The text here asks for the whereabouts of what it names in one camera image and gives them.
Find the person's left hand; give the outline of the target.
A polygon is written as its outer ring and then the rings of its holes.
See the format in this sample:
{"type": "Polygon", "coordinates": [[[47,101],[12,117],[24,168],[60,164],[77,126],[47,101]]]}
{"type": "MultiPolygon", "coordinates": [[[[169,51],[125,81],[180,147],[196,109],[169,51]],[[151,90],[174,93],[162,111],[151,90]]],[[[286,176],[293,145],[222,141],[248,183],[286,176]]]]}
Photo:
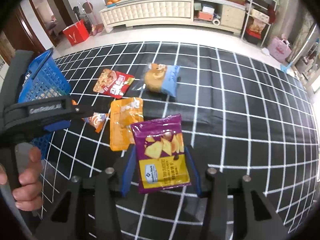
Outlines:
{"type": "Polygon", "coordinates": [[[20,187],[11,189],[6,169],[1,166],[1,194],[9,207],[17,207],[21,211],[36,211],[43,203],[40,193],[42,184],[41,151],[29,143],[21,143],[15,147],[18,165],[18,181],[20,187]]]}

